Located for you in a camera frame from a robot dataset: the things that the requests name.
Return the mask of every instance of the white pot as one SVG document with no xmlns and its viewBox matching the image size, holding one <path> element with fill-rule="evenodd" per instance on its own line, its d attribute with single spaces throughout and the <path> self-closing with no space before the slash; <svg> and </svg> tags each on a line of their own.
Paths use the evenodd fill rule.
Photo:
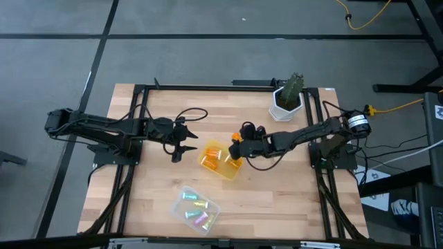
<svg viewBox="0 0 443 249">
<path fill-rule="evenodd" d="M 297 111 L 303 107 L 302 93 L 298 94 L 298 97 L 300 98 L 300 106 L 292 111 L 287 111 L 277 105 L 276 95 L 281 90 L 283 90 L 282 87 L 272 93 L 272 106 L 269 107 L 269 113 L 275 121 L 288 122 L 294 117 Z"/>
</svg>

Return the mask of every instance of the yellow container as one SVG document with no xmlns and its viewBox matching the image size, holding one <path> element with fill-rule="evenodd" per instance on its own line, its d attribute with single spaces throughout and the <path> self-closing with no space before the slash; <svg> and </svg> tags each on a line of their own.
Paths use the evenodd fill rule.
<svg viewBox="0 0 443 249">
<path fill-rule="evenodd" d="M 215 149 L 221 151 L 220 156 L 213 156 Z M 197 161 L 200 165 L 228 180 L 234 180 L 243 164 L 242 158 L 233 160 L 230 157 L 228 147 L 216 140 L 209 140 L 208 143 L 206 143 Z"/>
</svg>

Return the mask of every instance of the transparent plastic container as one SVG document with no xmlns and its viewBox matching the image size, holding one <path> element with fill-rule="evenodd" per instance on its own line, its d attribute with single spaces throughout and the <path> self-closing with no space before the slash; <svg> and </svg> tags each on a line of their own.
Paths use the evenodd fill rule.
<svg viewBox="0 0 443 249">
<path fill-rule="evenodd" d="M 220 155 L 208 158 L 208 150 L 211 150 L 212 152 L 216 149 L 220 151 Z M 209 140 L 206 143 L 205 148 L 200 152 L 197 161 L 203 167 L 231 181 L 237 176 L 237 173 L 243 164 L 243 159 L 233 160 L 230 157 L 228 147 L 216 140 Z"/>
<path fill-rule="evenodd" d="M 184 195 L 186 198 L 197 196 L 197 199 L 183 199 Z M 199 194 L 193 188 L 183 186 L 177 196 L 177 200 L 172 204 L 172 214 L 196 230 L 199 234 L 207 235 L 217 221 L 217 217 L 220 214 L 220 207 L 210 199 Z"/>
</svg>

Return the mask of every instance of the gray floor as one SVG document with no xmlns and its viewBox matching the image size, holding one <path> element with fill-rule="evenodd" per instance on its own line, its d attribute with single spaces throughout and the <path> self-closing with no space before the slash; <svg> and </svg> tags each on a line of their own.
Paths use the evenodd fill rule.
<svg viewBox="0 0 443 249">
<path fill-rule="evenodd" d="M 435 31 L 426 4 L 415 3 Z M 358 26 L 383 4 L 347 5 Z M 3 0 L 0 33 L 101 33 L 110 7 L 111 1 L 105 0 Z M 333 0 L 128 0 L 120 2 L 111 33 L 355 34 L 344 16 L 344 9 Z M 394 3 L 359 33 L 417 34 L 419 30 L 407 5 Z M 63 148 L 62 142 L 50 140 L 43 131 L 46 113 L 77 107 L 97 45 L 98 40 L 0 39 L 0 150 L 28 159 L 25 167 L 6 163 L 0 169 L 0 240 L 33 236 Z M 421 96 L 376 94 L 372 84 L 410 84 L 436 65 L 421 41 L 109 40 L 87 113 L 106 114 L 115 83 L 152 83 L 157 77 L 161 84 L 230 84 L 234 79 L 286 78 L 294 71 L 305 75 L 307 86 L 336 88 L 344 108 L 373 104 L 387 109 Z M 371 125 L 369 145 L 395 145 L 426 133 L 419 104 L 378 115 Z M 423 139 L 410 146 L 425 144 Z M 383 151 L 367 150 L 368 154 Z M 92 158 L 85 146 L 75 146 L 49 236 L 75 234 Z M 427 163 L 422 154 L 392 166 L 412 169 Z M 407 243 L 404 233 L 372 221 L 368 227 L 376 240 Z"/>
</svg>

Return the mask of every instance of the wooden tabletop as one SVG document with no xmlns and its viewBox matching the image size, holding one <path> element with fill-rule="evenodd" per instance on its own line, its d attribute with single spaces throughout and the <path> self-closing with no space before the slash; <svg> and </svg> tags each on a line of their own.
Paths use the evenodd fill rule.
<svg viewBox="0 0 443 249">
<path fill-rule="evenodd" d="M 108 117 L 120 118 L 129 111 L 133 84 L 117 84 Z M 338 104 L 334 89 L 319 89 L 321 100 Z M 295 131 L 307 126 L 303 107 L 290 122 L 275 122 L 268 113 L 271 93 L 232 91 L 154 91 L 147 106 L 154 117 L 174 119 L 190 107 L 201 107 L 209 115 L 198 122 L 187 122 L 199 139 L 182 144 L 204 148 L 210 139 L 230 145 L 230 137 L 244 121 L 263 125 L 268 133 Z M 315 105 L 313 107 L 316 122 Z M 330 109 L 331 116 L 339 115 Z M 196 118 L 201 113 L 190 112 Z M 237 239 L 324 239 L 318 188 L 310 167 L 307 145 L 298 145 L 272 170 L 259 172 L 247 163 L 242 165 L 234 181 L 202 167 L 197 162 L 200 149 L 187 151 L 180 163 L 171 163 L 161 144 L 145 141 L 141 161 L 136 166 L 130 194 L 124 234 L 146 237 L 200 237 L 192 228 L 171 214 L 171 205 L 184 185 L 208 197 L 221 208 L 221 213 L 207 237 Z M 268 167 L 275 159 L 255 158 L 258 167 Z M 115 165 L 98 170 L 84 202 L 78 231 L 89 228 L 104 210 L 111 196 Z M 360 233 L 368 235 L 355 179 L 345 170 L 334 171 L 340 205 Z M 112 231 L 120 208 L 116 208 Z M 335 218 L 329 207 L 333 235 L 337 235 Z"/>
</svg>

